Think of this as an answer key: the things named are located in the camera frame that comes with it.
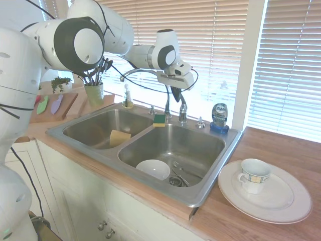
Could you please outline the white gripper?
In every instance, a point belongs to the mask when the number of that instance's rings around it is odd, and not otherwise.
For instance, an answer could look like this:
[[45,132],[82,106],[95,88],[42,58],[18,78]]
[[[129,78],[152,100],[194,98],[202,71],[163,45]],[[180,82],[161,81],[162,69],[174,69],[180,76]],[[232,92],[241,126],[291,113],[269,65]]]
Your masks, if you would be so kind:
[[194,87],[194,77],[191,72],[184,76],[180,75],[166,75],[162,71],[157,71],[158,82],[171,86],[172,94],[176,102],[181,100],[181,89],[191,90]]

